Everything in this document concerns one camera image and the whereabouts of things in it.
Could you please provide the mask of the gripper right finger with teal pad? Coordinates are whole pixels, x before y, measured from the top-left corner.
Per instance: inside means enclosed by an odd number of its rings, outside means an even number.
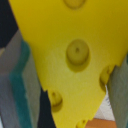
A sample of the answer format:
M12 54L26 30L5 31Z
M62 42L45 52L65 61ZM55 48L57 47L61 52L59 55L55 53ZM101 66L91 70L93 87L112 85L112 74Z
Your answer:
M114 68L107 88L117 128L128 128L128 54Z

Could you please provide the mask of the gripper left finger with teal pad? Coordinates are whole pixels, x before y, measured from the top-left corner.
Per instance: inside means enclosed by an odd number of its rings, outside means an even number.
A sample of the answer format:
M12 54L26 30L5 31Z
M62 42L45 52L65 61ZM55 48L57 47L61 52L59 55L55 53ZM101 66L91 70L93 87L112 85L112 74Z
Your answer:
M32 52L19 31L0 56L3 128L37 128L41 87Z

